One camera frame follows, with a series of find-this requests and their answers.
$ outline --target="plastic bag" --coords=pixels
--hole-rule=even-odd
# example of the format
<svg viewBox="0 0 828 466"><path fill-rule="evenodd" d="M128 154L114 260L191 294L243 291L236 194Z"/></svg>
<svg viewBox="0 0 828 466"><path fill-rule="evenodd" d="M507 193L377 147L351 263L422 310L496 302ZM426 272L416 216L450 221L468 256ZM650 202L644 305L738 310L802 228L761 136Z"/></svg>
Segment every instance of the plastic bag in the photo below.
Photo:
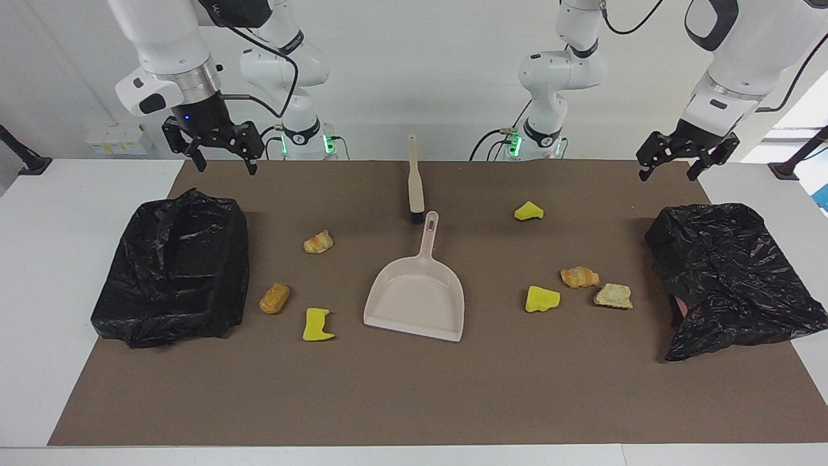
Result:
<svg viewBox="0 0 828 466"><path fill-rule="evenodd" d="M679 300L668 361L828 328L825 308L750 207L667 207L645 239L667 293Z"/></svg>
<svg viewBox="0 0 828 466"><path fill-rule="evenodd" d="M191 189L132 215L92 313L101 337L130 347L222 337L242 322L247 220L233 199Z"/></svg>

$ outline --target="food scrap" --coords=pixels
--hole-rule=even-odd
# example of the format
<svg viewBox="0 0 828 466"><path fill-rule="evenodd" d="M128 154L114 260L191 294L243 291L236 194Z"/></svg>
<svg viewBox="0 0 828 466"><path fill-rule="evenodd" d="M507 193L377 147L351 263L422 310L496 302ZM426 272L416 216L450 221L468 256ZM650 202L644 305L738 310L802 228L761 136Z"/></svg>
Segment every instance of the food scrap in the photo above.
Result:
<svg viewBox="0 0 828 466"><path fill-rule="evenodd" d="M334 247L334 239L330 237L327 230L323 230L320 234L305 241L303 247L308 254L322 254Z"/></svg>
<svg viewBox="0 0 828 466"><path fill-rule="evenodd" d="M599 306L608 308L632 309L633 303L629 300L630 294L629 287L626 285L607 283L595 295L594 301Z"/></svg>
<svg viewBox="0 0 828 466"><path fill-rule="evenodd" d="M588 288L601 285L598 274L584 266L561 270L561 279L570 288Z"/></svg>
<svg viewBox="0 0 828 466"><path fill-rule="evenodd" d="M279 313L290 295L290 287L286 284L275 283L259 300L259 308L265 314Z"/></svg>

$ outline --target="toast piece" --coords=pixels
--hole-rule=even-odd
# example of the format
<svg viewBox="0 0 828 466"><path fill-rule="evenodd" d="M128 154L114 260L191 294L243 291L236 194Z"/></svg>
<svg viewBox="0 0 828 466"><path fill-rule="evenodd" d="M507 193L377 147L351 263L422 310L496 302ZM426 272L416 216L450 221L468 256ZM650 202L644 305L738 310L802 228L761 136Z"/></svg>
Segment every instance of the toast piece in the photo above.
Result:
<svg viewBox="0 0 828 466"><path fill-rule="evenodd" d="M607 283L595 295L593 301L599 306L607 308L632 309L633 303L629 300L630 294L630 289L626 285Z"/></svg>
<svg viewBox="0 0 828 466"><path fill-rule="evenodd" d="M259 308L265 314L279 313L290 295L290 287L286 284L275 283L259 300Z"/></svg>

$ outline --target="yellow sponge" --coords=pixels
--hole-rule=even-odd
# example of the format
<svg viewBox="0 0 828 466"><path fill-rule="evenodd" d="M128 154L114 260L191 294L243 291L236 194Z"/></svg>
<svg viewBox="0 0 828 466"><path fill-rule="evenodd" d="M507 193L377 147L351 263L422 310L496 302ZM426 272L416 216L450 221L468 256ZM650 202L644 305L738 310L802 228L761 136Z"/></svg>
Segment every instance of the yellow sponge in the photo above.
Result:
<svg viewBox="0 0 828 466"><path fill-rule="evenodd" d="M515 218L524 221L530 218L543 218L543 209L536 206L532 201L526 201L521 208L515 211Z"/></svg>
<svg viewBox="0 0 828 466"><path fill-rule="evenodd" d="M322 330L328 312L328 309L308 308L305 316L305 332L302 333L303 340L306 342L321 342L335 336L333 333L325 333Z"/></svg>
<svg viewBox="0 0 828 466"><path fill-rule="evenodd" d="M526 295L526 312L547 311L557 308L561 303L561 294L557 291L543 289L539 286L530 286Z"/></svg>

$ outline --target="dustpan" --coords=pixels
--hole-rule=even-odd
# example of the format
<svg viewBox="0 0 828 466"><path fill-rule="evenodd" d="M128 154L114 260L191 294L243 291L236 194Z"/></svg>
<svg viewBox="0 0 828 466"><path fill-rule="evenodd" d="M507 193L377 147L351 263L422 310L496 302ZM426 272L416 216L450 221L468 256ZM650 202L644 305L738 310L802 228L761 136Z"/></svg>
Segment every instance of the dustpan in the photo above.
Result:
<svg viewBox="0 0 828 466"><path fill-rule="evenodd" d="M420 254L395 260L380 271L365 304L365 325L460 341L465 303L460 279L431 257L437 212L426 215Z"/></svg>

